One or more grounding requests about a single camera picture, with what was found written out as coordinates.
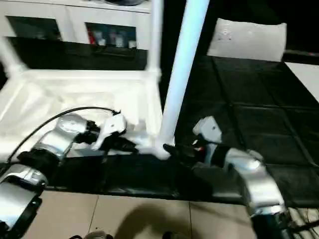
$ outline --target black tiled surface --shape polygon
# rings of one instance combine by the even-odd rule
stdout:
[[[302,139],[319,141],[319,111],[288,110],[289,119]]]
[[[261,153],[267,164],[311,166],[292,136],[249,134],[244,140],[247,148]]]
[[[279,106],[318,109],[318,102],[286,65],[278,71],[260,73],[259,77]]]
[[[234,112],[243,133],[291,134],[286,114],[282,109],[235,107]]]
[[[217,75],[211,66],[211,57],[196,59],[189,76],[184,101],[224,103]]]
[[[219,76],[233,104],[275,106],[256,72],[219,71]]]
[[[319,141],[302,139],[303,145],[310,154],[313,162],[319,166]]]
[[[309,207],[318,204],[319,177],[314,169],[268,166],[268,171],[276,179],[286,205]]]
[[[99,56],[92,46],[83,44],[12,42],[31,68],[141,70],[146,64],[145,51],[137,51],[132,60]],[[169,75],[162,73],[162,101]],[[284,63],[199,57],[186,89],[176,142],[192,143],[195,123],[213,115],[225,144],[262,153],[287,206],[319,207],[319,167],[312,164],[313,160],[319,165],[318,109],[319,104]],[[241,203],[236,182],[229,175],[216,168],[202,171],[212,180],[212,188],[173,158],[115,156],[92,163],[73,159],[62,166],[50,189]]]

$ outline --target white pole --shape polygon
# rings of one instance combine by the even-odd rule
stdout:
[[[209,0],[187,0],[158,140],[171,143]]]
[[[147,70],[160,74],[160,48],[163,19],[163,0],[152,0],[151,40]]]

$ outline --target tile floor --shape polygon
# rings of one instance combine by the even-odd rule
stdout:
[[[239,205],[48,191],[42,198],[24,239],[69,239],[95,230],[115,239],[160,239],[166,231],[193,239],[255,238]],[[295,210],[292,214],[298,217]],[[303,236],[312,238],[308,232]]]

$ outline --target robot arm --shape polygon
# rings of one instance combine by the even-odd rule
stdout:
[[[0,239],[21,238],[36,216],[41,205],[40,195],[51,178],[52,172],[66,157],[73,143],[92,144],[94,150],[108,150],[106,138],[112,135],[112,142],[121,149],[132,149],[135,144],[118,136],[126,130],[122,114],[105,120],[99,128],[93,121],[77,114],[63,115],[55,128],[47,132],[28,152],[22,152],[20,164],[12,165],[0,177]]]
[[[164,145],[169,153],[187,158],[187,164],[223,168],[236,176],[244,204],[258,239],[294,239],[291,216],[262,156],[221,143],[221,131],[213,117],[201,119],[193,129],[198,140],[192,147]]]

